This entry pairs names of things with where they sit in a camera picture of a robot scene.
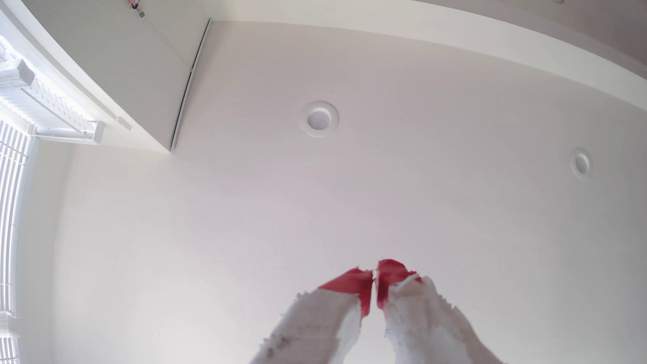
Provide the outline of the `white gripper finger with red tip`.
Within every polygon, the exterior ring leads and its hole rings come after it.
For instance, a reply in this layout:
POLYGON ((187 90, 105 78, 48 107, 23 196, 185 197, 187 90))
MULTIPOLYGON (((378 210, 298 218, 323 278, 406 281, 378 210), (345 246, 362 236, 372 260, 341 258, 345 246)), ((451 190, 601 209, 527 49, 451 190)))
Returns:
POLYGON ((369 314, 372 270, 353 268, 298 294, 251 363, 343 363, 369 314))
POLYGON ((430 277, 392 259, 379 261, 376 272, 377 306, 396 363, 502 363, 430 277))

